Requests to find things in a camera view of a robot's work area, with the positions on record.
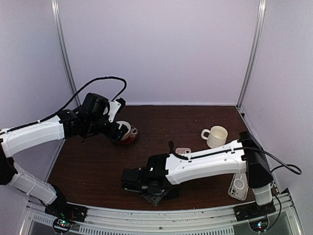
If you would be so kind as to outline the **pink phone case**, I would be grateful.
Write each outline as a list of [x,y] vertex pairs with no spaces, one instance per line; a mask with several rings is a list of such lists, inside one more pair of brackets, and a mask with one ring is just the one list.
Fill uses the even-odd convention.
[[176,148],[175,153],[179,155],[189,154],[191,153],[191,149],[190,148]]

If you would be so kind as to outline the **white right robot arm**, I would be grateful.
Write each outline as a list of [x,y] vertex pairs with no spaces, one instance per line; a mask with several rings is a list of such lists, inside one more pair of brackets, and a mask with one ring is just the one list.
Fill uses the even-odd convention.
[[266,152],[258,141],[248,131],[240,132],[239,136],[238,140],[217,148],[181,155],[173,150],[174,144],[170,141],[169,153],[150,156],[144,167],[125,169],[121,187],[137,192],[156,206],[161,199],[178,198],[183,182],[244,173],[256,199],[250,210],[253,215],[261,216],[272,202],[273,175]]

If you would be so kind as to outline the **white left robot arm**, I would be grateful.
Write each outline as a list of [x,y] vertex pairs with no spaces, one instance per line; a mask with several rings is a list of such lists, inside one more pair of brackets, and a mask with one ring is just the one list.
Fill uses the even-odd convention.
[[56,186],[21,168],[13,155],[46,142],[75,136],[86,140],[88,136],[103,134],[111,141],[119,142],[129,129],[108,115],[86,119],[71,110],[20,129],[5,129],[0,135],[0,183],[36,197],[59,217],[66,217],[70,213],[70,206],[63,193]]

